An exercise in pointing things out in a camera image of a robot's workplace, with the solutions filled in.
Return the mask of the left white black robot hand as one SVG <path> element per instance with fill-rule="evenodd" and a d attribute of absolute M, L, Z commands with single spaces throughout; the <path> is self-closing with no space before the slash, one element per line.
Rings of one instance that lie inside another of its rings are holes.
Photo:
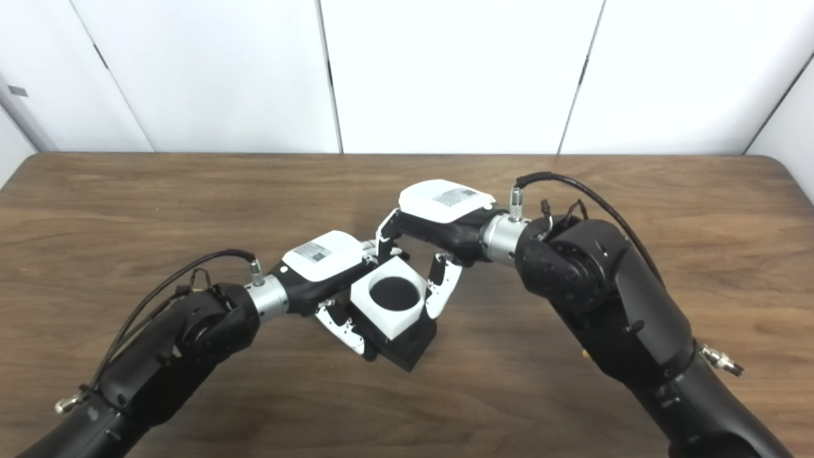
<path fill-rule="evenodd" d="M 250 293 L 261 321 L 281 315 L 315 317 L 358 356 L 375 360 L 378 351 L 337 296 L 382 264 L 376 255 L 375 241 L 360 241 L 341 231 L 294 247 Z"/>

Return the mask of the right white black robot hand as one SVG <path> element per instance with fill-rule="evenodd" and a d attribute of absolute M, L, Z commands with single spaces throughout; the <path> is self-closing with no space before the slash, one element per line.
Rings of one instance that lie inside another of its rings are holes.
<path fill-rule="evenodd" d="M 425 287 L 425 311 L 436 320 L 445 309 L 465 268 L 489 263 L 486 226 L 503 214 L 491 194 L 444 179 L 422 181 L 399 194 L 398 207 L 379 225 L 375 256 L 393 257 L 396 239 L 407 235 L 438 247 Z"/>

